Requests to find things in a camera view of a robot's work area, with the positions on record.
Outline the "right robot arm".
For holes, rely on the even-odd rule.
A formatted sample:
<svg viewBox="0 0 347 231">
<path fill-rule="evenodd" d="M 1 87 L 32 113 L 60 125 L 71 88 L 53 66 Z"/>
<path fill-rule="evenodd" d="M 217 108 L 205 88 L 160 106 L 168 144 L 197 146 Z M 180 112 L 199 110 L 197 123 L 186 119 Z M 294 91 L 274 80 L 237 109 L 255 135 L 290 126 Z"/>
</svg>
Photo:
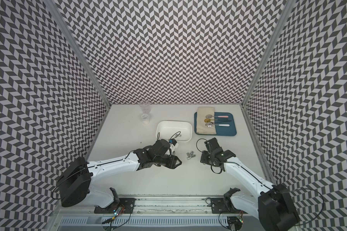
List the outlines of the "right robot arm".
<svg viewBox="0 0 347 231">
<path fill-rule="evenodd" d="M 204 142 L 201 163 L 218 167 L 236 178 L 249 192 L 231 188 L 223 195 L 225 211 L 243 211 L 257 218 L 266 231 L 288 231 L 300 222 L 289 190 L 283 184 L 275 185 L 251 171 L 230 150 L 224 151 L 216 138 Z"/>
</svg>

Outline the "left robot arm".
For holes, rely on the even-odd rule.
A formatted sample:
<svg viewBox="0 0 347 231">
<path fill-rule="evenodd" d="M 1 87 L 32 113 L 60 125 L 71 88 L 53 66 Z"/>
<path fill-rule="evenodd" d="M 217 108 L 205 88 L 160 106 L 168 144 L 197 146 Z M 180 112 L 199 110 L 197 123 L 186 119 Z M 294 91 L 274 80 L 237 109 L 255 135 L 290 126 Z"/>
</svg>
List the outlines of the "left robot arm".
<svg viewBox="0 0 347 231">
<path fill-rule="evenodd" d="M 174 155 L 178 142 L 156 140 L 153 145 L 131 151 L 122 157 L 103 161 L 86 161 L 78 157 L 71 162 L 56 180 L 61 206 L 69 208 L 78 204 L 97 206 L 105 209 L 120 202 L 116 190 L 112 187 L 104 189 L 97 182 L 124 172 L 134 172 L 152 166 L 175 169 L 182 161 Z"/>
</svg>

